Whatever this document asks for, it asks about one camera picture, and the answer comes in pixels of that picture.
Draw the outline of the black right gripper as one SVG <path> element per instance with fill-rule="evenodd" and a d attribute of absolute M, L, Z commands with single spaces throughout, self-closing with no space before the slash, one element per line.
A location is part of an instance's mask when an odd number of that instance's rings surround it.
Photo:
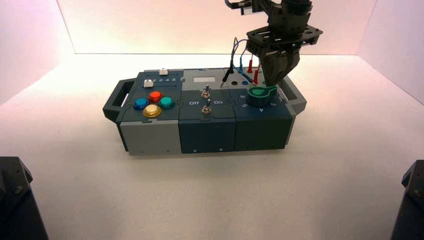
<path fill-rule="evenodd" d="M 267 26 L 247 33 L 247 50 L 260 57 L 265 85 L 279 85 L 300 61 L 300 48 L 315 45 L 323 31 L 308 25 L 311 1 L 250 1 L 253 13 L 267 14 Z M 274 53 L 282 52 L 281 59 Z"/>

